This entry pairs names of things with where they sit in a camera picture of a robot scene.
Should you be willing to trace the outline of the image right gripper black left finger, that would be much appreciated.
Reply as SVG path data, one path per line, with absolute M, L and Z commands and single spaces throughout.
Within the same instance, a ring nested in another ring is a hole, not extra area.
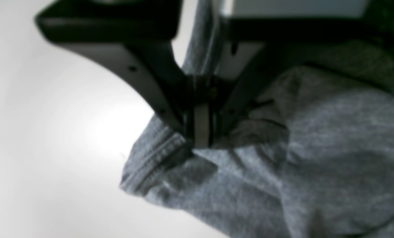
M 172 48 L 181 9 L 181 0 L 57 0 L 34 21 L 46 40 L 120 77 L 193 141 L 192 86 Z

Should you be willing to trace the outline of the image right gripper white right finger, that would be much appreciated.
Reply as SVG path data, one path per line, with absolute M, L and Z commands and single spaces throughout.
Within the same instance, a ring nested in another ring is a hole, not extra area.
M 370 37 L 360 19 L 220 19 L 227 48 L 209 94 L 209 145 L 229 132 L 251 101 L 275 77 L 340 43 Z

